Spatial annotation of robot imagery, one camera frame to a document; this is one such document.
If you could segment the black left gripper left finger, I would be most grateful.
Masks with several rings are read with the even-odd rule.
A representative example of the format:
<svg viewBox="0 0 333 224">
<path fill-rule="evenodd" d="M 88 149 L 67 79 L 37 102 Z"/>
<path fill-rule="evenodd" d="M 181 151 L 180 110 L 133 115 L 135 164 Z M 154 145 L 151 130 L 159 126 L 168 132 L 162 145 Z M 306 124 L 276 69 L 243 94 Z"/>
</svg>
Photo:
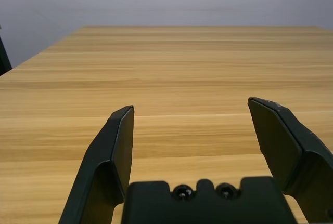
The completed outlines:
<svg viewBox="0 0 333 224">
<path fill-rule="evenodd" d="M 88 146 L 59 223 L 111 223 L 132 166 L 134 107 L 111 114 Z"/>
</svg>

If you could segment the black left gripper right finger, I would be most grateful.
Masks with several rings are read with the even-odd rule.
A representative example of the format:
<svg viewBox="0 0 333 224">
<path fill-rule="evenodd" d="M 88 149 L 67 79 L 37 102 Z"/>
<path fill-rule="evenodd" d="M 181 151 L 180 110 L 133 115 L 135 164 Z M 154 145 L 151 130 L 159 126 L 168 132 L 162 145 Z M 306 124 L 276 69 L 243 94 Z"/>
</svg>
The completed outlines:
<svg viewBox="0 0 333 224">
<path fill-rule="evenodd" d="M 271 174 L 309 223 L 332 222 L 332 153 L 286 107 L 249 98 L 255 133 Z"/>
</svg>

